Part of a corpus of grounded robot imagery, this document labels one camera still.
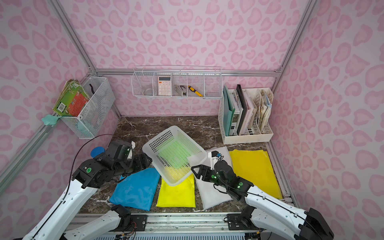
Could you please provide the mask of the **white raincoat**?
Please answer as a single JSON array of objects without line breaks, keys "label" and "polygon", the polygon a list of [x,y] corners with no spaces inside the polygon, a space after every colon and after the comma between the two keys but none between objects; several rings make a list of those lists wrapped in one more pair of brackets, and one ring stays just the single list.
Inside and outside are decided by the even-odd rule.
[{"label": "white raincoat", "polygon": [[[208,157],[202,162],[202,165],[208,166],[211,168],[211,160],[209,157],[211,156],[211,152],[217,151],[224,156],[224,161],[228,163],[230,167],[233,166],[232,159],[230,157],[229,151],[227,147],[215,148],[207,150]],[[203,210],[208,210],[214,206],[219,204],[232,201],[233,199],[228,194],[222,194],[219,191],[214,189],[214,184],[209,182],[204,182],[201,179],[196,179],[197,187],[201,196]]]}]

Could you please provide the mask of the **blue raincoat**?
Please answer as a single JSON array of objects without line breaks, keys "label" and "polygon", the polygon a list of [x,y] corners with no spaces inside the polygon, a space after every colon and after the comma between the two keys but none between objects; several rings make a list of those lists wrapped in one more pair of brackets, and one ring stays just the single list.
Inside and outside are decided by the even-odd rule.
[{"label": "blue raincoat", "polygon": [[114,205],[149,211],[159,179],[160,174],[154,168],[132,174],[117,184],[110,202]]}]

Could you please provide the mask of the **white perforated plastic basket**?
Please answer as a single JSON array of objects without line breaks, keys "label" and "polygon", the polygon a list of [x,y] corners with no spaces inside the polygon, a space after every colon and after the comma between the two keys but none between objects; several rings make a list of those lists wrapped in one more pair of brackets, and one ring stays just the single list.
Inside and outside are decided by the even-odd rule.
[{"label": "white perforated plastic basket", "polygon": [[208,153],[188,134],[171,126],[145,143],[143,152],[169,186],[177,186],[191,174],[191,167],[202,164]]}]

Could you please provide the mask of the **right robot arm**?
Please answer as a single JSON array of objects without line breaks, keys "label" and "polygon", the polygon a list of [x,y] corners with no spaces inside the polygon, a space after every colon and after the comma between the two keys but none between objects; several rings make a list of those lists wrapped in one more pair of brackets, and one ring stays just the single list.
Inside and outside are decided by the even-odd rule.
[{"label": "right robot arm", "polygon": [[233,200],[244,202],[246,217],[255,227],[287,240],[332,240],[335,236],[319,211],[305,211],[270,196],[237,176],[225,161],[218,161],[212,168],[198,165],[191,170],[197,179],[223,187]]}]

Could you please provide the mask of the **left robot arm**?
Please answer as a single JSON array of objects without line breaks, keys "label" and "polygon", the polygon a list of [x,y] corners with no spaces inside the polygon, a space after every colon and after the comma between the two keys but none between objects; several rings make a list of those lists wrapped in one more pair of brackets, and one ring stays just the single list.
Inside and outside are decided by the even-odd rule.
[{"label": "left robot arm", "polygon": [[145,153],[133,154],[134,142],[113,141],[107,149],[96,147],[91,158],[72,174],[68,186],[39,223],[24,236],[25,240],[93,240],[109,231],[132,232],[138,224],[131,211],[115,205],[98,219],[77,229],[67,227],[83,205],[102,185],[114,177],[128,177],[150,167]]}]

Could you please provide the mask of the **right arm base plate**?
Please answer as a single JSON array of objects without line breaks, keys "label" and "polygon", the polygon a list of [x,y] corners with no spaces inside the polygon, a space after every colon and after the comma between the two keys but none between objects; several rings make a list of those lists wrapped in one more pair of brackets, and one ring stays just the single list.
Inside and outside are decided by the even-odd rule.
[{"label": "right arm base plate", "polygon": [[257,229],[257,227],[251,222],[251,219],[242,214],[227,214],[224,218],[224,222],[228,224],[230,231]]}]

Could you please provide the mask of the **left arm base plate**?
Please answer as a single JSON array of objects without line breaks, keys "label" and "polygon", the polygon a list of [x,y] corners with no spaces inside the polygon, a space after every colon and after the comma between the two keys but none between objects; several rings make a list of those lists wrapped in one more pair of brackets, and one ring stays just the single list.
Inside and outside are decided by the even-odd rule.
[{"label": "left arm base plate", "polygon": [[115,232],[144,232],[147,224],[148,215],[126,215],[121,221]]}]

